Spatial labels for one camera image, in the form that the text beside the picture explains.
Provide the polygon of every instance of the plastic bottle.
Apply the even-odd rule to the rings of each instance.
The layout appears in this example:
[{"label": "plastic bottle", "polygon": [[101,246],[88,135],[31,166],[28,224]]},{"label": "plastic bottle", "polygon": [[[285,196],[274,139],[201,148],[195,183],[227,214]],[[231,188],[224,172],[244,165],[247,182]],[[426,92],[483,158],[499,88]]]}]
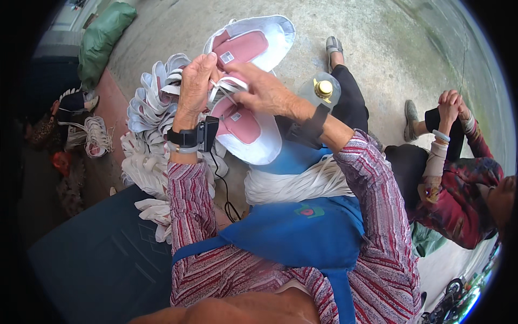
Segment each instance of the plastic bottle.
[{"label": "plastic bottle", "polygon": [[333,107],[338,103],[342,89],[338,80],[326,72],[318,72],[309,81],[304,83],[298,91],[298,96],[307,99],[312,105],[318,107],[324,104],[333,111]]}]

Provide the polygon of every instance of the wrist-mounted device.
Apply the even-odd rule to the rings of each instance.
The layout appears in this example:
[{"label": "wrist-mounted device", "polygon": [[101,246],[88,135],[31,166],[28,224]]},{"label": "wrist-mounted device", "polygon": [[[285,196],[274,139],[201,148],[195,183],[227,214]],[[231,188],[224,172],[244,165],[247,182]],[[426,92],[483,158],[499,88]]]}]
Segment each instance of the wrist-mounted device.
[{"label": "wrist-mounted device", "polygon": [[320,104],[311,119],[307,119],[302,125],[293,123],[290,126],[286,139],[320,150],[323,145],[319,138],[324,132],[322,126],[330,110],[326,105]]},{"label": "wrist-mounted device", "polygon": [[171,128],[167,131],[167,145],[171,151],[192,153],[199,149],[201,143],[204,143],[204,151],[208,152],[214,144],[219,125],[218,118],[207,116],[193,130],[181,130],[176,133]]}]

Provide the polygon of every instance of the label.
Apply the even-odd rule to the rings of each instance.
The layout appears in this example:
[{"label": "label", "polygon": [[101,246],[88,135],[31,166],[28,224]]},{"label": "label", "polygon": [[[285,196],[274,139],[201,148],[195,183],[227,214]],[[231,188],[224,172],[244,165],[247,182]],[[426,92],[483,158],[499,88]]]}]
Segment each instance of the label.
[{"label": "label", "polygon": [[224,64],[227,64],[228,62],[234,59],[234,56],[232,55],[232,53],[226,52],[221,54],[220,59],[223,61]]},{"label": "label", "polygon": [[232,116],[230,116],[230,118],[232,118],[233,121],[238,121],[239,118],[241,118],[241,114],[237,112],[237,113],[233,114]]}]

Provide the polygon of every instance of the scooter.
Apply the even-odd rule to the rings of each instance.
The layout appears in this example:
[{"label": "scooter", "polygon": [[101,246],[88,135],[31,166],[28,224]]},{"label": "scooter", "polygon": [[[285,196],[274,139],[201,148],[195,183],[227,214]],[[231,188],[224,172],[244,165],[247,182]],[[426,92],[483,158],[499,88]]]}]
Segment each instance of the scooter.
[{"label": "scooter", "polygon": [[445,295],[431,313],[424,312],[421,316],[421,324],[442,324],[451,312],[456,311],[458,302],[465,295],[464,284],[460,278],[448,283]]}]

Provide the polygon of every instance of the beige sleeve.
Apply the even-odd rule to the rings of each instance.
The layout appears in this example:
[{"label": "beige sleeve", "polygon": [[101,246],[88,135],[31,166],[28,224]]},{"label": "beige sleeve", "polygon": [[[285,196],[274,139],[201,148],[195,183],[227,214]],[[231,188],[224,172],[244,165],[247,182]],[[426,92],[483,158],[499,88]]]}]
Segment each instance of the beige sleeve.
[{"label": "beige sleeve", "polygon": [[469,118],[466,120],[461,120],[462,128],[464,130],[464,134],[470,134],[475,127],[475,117],[473,113],[469,112]]},{"label": "beige sleeve", "polygon": [[442,169],[444,168],[447,150],[448,145],[439,144],[437,142],[431,143],[430,154],[426,161],[423,177],[442,177]]}]

